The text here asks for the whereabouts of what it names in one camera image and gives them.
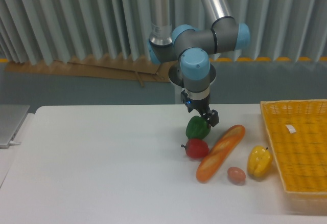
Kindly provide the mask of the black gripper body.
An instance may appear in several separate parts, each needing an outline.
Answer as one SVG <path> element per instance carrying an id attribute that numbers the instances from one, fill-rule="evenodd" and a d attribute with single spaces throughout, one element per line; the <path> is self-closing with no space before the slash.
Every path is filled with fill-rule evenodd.
<path id="1" fill-rule="evenodd" d="M 197 110 L 199 113 L 207 113 L 209 109 L 209 100 L 209 91 L 194 93 L 184 89 L 181 92 L 181 101 L 188 108 L 188 112 Z"/>

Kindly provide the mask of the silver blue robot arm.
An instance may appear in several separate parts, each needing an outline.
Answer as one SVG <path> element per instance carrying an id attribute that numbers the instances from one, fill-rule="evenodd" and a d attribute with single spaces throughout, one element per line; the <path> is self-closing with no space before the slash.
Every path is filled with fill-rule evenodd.
<path id="1" fill-rule="evenodd" d="M 201 1 L 211 23 L 206 30 L 190 25 L 173 28 L 174 0 L 149 0 L 152 31 L 147 46 L 154 64 L 177 61 L 169 70 L 169 80 L 182 88 L 181 102 L 189 112 L 196 110 L 208 127 L 214 127 L 219 115 L 209 102 L 216 71 L 209 56 L 248 47 L 250 30 L 232 17 L 227 0 Z"/>

